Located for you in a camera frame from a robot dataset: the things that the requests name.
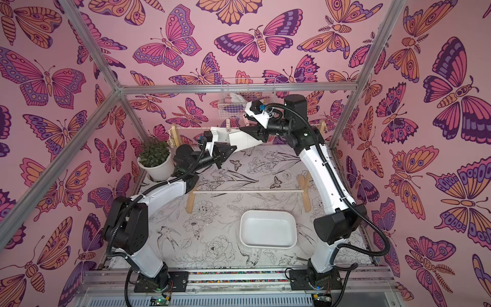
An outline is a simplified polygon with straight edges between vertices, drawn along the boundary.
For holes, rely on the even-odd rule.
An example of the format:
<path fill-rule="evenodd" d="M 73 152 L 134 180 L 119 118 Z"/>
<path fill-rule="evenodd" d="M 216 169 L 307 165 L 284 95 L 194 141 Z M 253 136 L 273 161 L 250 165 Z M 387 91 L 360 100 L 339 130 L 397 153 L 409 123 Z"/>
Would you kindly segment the white plastic tray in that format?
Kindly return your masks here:
<path fill-rule="evenodd" d="M 293 248 L 297 244 L 295 217 L 285 211 L 244 212 L 240 219 L 239 239 L 249 248 Z"/>

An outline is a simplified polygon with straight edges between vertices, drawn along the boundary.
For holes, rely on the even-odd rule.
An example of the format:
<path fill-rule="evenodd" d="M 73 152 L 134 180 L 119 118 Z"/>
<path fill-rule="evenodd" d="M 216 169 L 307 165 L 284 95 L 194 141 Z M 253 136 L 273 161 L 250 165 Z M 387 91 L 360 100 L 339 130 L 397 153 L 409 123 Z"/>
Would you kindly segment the wooden hanging rack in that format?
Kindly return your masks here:
<path fill-rule="evenodd" d="M 312 210 L 310 172 L 299 169 L 297 157 L 283 138 L 271 136 L 266 144 L 234 152 L 220 169 L 206 167 L 198 172 L 198 183 L 188 194 L 186 212 L 194 210 L 198 194 L 219 197 L 224 194 L 297 193 L 305 212 Z"/>

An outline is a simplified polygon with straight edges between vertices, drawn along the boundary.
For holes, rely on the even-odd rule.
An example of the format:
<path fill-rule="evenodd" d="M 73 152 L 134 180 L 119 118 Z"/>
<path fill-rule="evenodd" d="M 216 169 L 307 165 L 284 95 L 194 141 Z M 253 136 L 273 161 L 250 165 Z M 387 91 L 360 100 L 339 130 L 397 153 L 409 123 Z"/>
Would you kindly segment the potted green plant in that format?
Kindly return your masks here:
<path fill-rule="evenodd" d="M 138 165 L 154 182 L 169 179 L 175 169 L 167 142 L 157 138 L 151 138 L 142 145 L 138 153 Z"/>

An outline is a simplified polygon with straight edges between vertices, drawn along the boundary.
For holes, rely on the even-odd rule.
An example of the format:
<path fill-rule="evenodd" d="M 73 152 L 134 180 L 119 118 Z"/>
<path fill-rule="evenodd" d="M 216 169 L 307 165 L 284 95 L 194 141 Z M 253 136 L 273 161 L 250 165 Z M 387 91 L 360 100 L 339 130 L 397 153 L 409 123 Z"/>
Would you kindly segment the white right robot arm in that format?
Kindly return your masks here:
<path fill-rule="evenodd" d="M 306 277 L 315 288 L 324 288 L 337 280 L 340 271 L 350 271 L 355 265 L 338 267 L 336 256 L 342 249 L 367 255 L 367 249 L 348 243 L 351 233 L 366 217 L 366 207 L 356 204 L 343 185 L 320 131 L 309 124 L 307 101 L 302 95 L 289 95 L 282 104 L 263 104 L 256 100 L 245 106 L 245 117 L 253 126 L 241 131 L 258 141 L 269 136 L 282 137 L 304 163 L 317 187 L 324 215 L 314 220 L 318 244 L 308 260 Z"/>

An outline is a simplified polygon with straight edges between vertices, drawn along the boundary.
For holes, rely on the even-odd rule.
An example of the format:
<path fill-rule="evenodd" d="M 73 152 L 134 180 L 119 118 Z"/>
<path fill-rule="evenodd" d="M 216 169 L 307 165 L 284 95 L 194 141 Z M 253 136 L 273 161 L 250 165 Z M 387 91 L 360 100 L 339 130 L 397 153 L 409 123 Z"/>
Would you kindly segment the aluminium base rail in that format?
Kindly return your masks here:
<path fill-rule="evenodd" d="M 173 269 L 173 288 L 152 292 L 127 271 L 86 274 L 74 306 L 405 306 L 392 273 L 361 266 L 322 288 L 302 276 L 303 267 Z"/>

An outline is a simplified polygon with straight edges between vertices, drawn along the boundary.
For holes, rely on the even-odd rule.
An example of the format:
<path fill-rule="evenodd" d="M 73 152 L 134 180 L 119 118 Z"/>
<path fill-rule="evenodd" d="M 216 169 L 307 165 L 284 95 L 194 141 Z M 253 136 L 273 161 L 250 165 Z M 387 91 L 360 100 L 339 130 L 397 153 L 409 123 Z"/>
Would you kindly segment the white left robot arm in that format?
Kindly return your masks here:
<path fill-rule="evenodd" d="M 191 192 L 198 182 L 198 171 L 209 166 L 221 167 L 232 153 L 264 143 L 267 138 L 258 127 L 241 127 L 227 132 L 214 128 L 203 133 L 198 150 L 189 144 L 176 148 L 175 169 L 169 179 L 158 182 L 142 193 L 113 201 L 103 237 L 109 258 L 124 259 L 153 291 L 170 289 L 166 263 L 148 243 L 149 217 L 172 200 Z"/>

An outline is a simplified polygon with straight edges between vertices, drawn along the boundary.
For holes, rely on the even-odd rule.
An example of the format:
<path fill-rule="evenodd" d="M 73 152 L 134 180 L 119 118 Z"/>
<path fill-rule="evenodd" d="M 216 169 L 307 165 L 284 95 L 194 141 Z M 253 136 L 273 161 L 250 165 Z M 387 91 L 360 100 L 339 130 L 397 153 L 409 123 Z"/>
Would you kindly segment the aluminium frame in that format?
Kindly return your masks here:
<path fill-rule="evenodd" d="M 388 11 L 378 28 L 375 42 L 372 45 L 370 54 L 365 60 L 361 73 L 355 82 L 319 82 L 319 83 L 288 83 L 288 84 L 225 84 L 225 85 L 196 85 L 196 86 L 122 86 L 115 75 L 112 73 L 107 61 L 103 59 L 95 40 L 92 38 L 88 27 L 83 22 L 79 10 L 72 1 L 61 1 L 61 6 L 65 10 L 65 15 L 75 26 L 76 31 L 80 34 L 84 43 L 89 49 L 93 60 L 98 65 L 107 84 L 111 87 L 110 96 L 103 102 L 102 106 L 89 117 L 88 122 L 75 135 L 74 139 L 62 150 L 60 155 L 55 158 L 54 162 L 47 167 L 33 187 L 20 198 L 10 214 L 5 217 L 1 223 L 1 247 L 4 248 L 15 232 L 27 220 L 30 213 L 41 200 L 43 195 L 48 191 L 51 184 L 60 176 L 61 172 L 70 164 L 73 158 L 79 153 L 81 147 L 88 141 L 88 138 L 95 132 L 98 124 L 103 120 L 110 109 L 117 103 L 125 107 L 127 115 L 131 119 L 135 130 L 141 138 L 148 139 L 148 134 L 143 128 L 140 119 L 134 114 L 130 107 L 127 96 L 145 93 L 222 93 L 222 92 L 273 92 L 275 90 L 288 90 L 291 92 L 300 92 L 307 90 L 348 90 L 352 92 L 352 98 L 356 98 L 361 93 L 362 87 L 366 84 L 371 69 L 379 57 L 382 48 L 385 46 L 393 28 L 397 22 L 398 16 L 404 10 L 405 1 L 391 1 Z"/>

